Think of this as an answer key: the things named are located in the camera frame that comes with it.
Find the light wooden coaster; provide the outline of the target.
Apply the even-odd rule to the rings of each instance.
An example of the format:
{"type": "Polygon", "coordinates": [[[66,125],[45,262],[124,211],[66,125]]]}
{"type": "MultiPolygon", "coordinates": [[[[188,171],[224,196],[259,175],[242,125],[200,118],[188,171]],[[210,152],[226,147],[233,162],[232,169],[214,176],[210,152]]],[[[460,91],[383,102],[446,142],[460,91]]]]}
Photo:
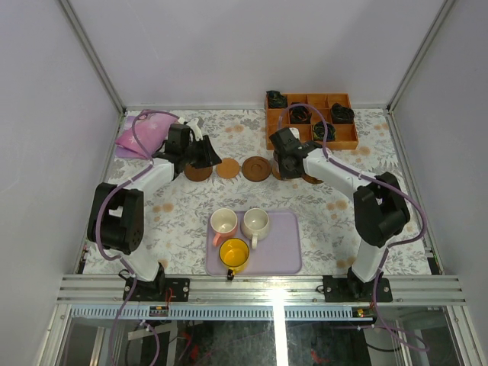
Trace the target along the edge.
{"type": "Polygon", "coordinates": [[[282,179],[281,174],[280,174],[280,171],[279,171],[279,166],[278,166],[278,163],[277,162],[273,162],[271,164],[271,173],[273,174],[273,176],[277,180],[281,180],[282,179]]]}
{"type": "Polygon", "coordinates": [[[235,178],[240,172],[240,165],[235,159],[224,158],[222,162],[217,165],[217,174],[224,179],[235,178]]]}

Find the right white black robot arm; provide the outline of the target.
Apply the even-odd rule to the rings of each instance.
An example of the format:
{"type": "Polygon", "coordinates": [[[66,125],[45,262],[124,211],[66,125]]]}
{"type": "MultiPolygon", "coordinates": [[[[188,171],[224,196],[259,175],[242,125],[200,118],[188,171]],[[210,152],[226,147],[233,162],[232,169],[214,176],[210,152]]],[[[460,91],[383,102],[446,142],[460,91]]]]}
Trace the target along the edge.
{"type": "Polygon", "coordinates": [[[410,221],[397,178],[389,172],[382,175],[361,173],[317,142],[300,142],[288,127],[270,135],[270,141],[282,178],[308,175],[340,191],[351,201],[361,243],[349,270],[351,279],[347,288],[353,299],[368,299],[375,290],[373,279],[386,244],[410,221]]]}

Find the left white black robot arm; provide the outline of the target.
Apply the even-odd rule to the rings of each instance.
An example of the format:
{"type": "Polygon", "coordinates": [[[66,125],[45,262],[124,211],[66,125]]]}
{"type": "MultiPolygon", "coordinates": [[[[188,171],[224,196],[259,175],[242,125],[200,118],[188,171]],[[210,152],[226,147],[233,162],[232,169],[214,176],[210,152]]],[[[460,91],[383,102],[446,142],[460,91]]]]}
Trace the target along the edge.
{"type": "Polygon", "coordinates": [[[149,300],[162,299],[167,283],[158,277],[161,267],[142,244],[146,199],[173,182],[187,166],[213,167],[222,162],[210,137],[197,136],[197,128],[173,124],[162,146],[144,170],[124,183],[100,183],[95,189],[87,237],[107,261],[119,260],[130,276],[142,281],[140,291],[149,300]]]}

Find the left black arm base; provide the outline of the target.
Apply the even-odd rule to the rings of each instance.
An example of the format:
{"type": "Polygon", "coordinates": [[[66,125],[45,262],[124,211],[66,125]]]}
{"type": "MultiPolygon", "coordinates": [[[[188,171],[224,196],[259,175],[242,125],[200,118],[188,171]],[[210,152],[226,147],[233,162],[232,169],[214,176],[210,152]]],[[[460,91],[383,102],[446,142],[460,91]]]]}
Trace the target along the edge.
{"type": "Polygon", "coordinates": [[[125,281],[123,299],[136,302],[187,302],[190,292],[189,278],[168,278],[164,268],[160,265],[153,281],[136,282],[136,287],[129,295],[134,279],[127,269],[119,272],[118,277],[125,281]]]}

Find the beige speckled cup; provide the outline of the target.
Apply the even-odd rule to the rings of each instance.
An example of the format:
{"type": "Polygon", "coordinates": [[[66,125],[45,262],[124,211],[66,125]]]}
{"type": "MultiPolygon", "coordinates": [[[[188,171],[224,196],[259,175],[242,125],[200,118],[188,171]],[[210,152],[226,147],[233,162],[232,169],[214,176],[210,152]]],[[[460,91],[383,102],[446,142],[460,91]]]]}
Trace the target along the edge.
{"type": "Polygon", "coordinates": [[[268,237],[271,231],[271,221],[268,213],[259,208],[252,208],[244,213],[241,221],[241,231],[251,244],[252,249],[258,247],[258,242],[268,237]]]}

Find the dark wooden coaster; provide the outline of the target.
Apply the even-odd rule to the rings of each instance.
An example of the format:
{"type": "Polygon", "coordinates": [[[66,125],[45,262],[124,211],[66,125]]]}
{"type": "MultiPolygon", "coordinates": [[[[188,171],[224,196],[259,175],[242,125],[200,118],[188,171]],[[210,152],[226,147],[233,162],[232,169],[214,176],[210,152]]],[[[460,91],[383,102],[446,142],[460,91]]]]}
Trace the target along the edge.
{"type": "Polygon", "coordinates": [[[242,173],[249,181],[264,181],[271,174],[271,164],[261,156],[251,156],[242,164],[242,173]]]}
{"type": "Polygon", "coordinates": [[[303,180],[312,184],[312,185],[318,185],[318,184],[322,184],[323,181],[320,180],[320,179],[317,179],[317,178],[314,178],[314,177],[311,177],[309,175],[303,175],[302,176],[303,180]]]}
{"type": "Polygon", "coordinates": [[[184,170],[184,174],[187,179],[190,181],[205,181],[208,179],[213,173],[212,167],[206,167],[201,169],[196,169],[191,165],[187,165],[184,170]]]}

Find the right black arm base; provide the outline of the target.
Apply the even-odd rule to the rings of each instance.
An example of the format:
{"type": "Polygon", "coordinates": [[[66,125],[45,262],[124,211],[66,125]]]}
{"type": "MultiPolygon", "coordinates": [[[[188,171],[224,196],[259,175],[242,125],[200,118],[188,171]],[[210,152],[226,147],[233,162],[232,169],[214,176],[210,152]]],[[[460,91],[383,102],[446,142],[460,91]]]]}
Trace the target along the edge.
{"type": "Polygon", "coordinates": [[[323,284],[317,290],[324,294],[330,303],[372,302],[376,294],[378,303],[392,303],[393,295],[390,282],[383,274],[369,282],[362,282],[351,269],[346,276],[323,275],[323,284]]]}

